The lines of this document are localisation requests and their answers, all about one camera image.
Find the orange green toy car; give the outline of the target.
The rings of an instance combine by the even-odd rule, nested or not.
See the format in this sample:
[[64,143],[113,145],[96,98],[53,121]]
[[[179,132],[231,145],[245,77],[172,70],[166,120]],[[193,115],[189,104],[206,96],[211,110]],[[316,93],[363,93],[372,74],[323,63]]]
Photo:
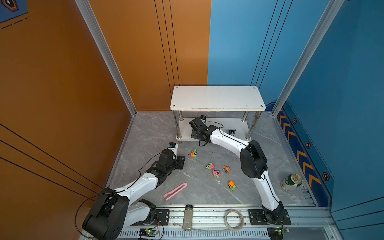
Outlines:
[[197,150],[196,150],[196,149],[192,150],[192,152],[191,152],[191,157],[192,157],[192,158],[197,157]]

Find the orange green toy truck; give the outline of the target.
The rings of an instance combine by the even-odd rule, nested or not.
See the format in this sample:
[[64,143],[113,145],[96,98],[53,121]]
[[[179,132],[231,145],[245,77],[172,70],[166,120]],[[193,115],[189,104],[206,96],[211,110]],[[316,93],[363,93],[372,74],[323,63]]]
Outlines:
[[237,189],[236,184],[233,181],[229,181],[229,188],[234,192]]

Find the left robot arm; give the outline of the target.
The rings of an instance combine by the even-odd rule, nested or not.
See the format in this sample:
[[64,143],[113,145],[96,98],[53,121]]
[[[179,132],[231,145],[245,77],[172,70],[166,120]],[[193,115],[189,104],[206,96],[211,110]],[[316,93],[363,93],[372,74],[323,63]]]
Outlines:
[[154,221],[156,205],[141,197],[159,187],[174,170],[182,170],[185,157],[177,154],[178,144],[169,143],[159,160],[137,180],[115,190],[105,188],[83,221],[82,228],[97,240],[115,240],[125,227]]

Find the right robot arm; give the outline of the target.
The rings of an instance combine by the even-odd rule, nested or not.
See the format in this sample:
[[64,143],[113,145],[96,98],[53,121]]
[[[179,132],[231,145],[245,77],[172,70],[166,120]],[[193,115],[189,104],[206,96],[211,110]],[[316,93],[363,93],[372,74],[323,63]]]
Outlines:
[[238,139],[217,126],[207,126],[200,118],[193,119],[189,124],[194,139],[221,146],[240,158],[243,173],[253,180],[261,197],[263,221],[269,225],[281,224],[285,208],[271,184],[268,161],[260,144],[255,140],[247,142]]

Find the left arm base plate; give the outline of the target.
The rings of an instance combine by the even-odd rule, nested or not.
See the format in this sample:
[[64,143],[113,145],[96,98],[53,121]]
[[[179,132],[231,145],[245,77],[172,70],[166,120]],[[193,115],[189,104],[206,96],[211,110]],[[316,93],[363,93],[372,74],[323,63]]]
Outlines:
[[137,222],[133,226],[155,226],[158,223],[163,226],[169,224],[170,210],[156,209],[151,210],[148,217],[144,221]]

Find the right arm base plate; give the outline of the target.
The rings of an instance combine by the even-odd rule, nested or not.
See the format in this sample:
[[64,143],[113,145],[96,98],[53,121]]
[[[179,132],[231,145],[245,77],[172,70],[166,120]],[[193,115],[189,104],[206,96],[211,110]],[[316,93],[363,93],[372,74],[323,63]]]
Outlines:
[[276,223],[268,223],[266,217],[263,214],[262,209],[249,209],[249,218],[250,223],[252,226],[290,226],[292,224],[291,218],[289,216],[289,213],[287,210],[284,210],[284,213],[280,220],[278,220]]

